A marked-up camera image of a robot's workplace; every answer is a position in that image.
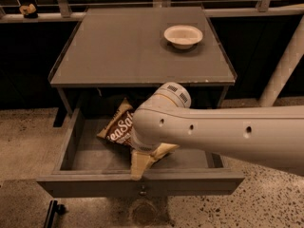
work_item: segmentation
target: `black wall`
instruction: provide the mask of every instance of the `black wall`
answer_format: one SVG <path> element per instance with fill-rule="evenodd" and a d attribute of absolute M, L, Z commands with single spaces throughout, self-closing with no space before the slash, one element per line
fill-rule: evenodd
<path fill-rule="evenodd" d="M 213 18 L 232 65 L 235 86 L 227 98 L 258 98 L 292 38 L 301 16 Z M 303 63 L 299 64 L 282 95 L 304 95 Z"/>
<path fill-rule="evenodd" d="M 0 24 L 0 108 L 59 105 L 48 74 L 76 22 Z"/>

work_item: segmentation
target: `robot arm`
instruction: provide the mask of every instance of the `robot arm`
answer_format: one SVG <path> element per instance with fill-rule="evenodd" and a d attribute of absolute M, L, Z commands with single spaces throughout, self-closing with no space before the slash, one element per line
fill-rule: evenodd
<path fill-rule="evenodd" d="M 167 83 L 134 113 L 132 145 L 199 148 L 304 176 L 304 106 L 189 109 L 181 85 Z"/>

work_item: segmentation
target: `drawer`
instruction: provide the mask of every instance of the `drawer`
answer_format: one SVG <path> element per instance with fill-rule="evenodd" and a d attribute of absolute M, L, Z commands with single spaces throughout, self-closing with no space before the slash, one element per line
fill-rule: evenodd
<path fill-rule="evenodd" d="M 181 146 L 141 180 L 132 180 L 130 148 L 97 138 L 110 118 L 86 117 L 83 101 L 70 119 L 54 171 L 37 180 L 54 198 L 229 195 L 244 179 L 222 156 Z"/>

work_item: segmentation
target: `terrazzo floor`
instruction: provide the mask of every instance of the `terrazzo floor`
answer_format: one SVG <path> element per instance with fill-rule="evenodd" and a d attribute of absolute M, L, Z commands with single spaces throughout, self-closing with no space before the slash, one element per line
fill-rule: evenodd
<path fill-rule="evenodd" d="M 304 98 L 275 105 L 304 105 Z M 257 106 L 254 99 L 224 107 Z M 43 227 L 52 197 L 35 179 L 52 171 L 69 119 L 56 109 L 0 111 L 0 227 Z M 53 227 L 304 227 L 304 178 L 227 159 L 245 180 L 230 196 L 57 199 Z"/>

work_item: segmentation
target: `small bowl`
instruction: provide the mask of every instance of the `small bowl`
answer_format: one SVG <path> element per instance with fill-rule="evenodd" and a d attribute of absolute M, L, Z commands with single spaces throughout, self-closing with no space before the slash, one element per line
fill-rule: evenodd
<path fill-rule="evenodd" d="M 164 32 L 164 37 L 178 49 L 189 49 L 202 40 L 202 32 L 195 27 L 174 26 Z"/>

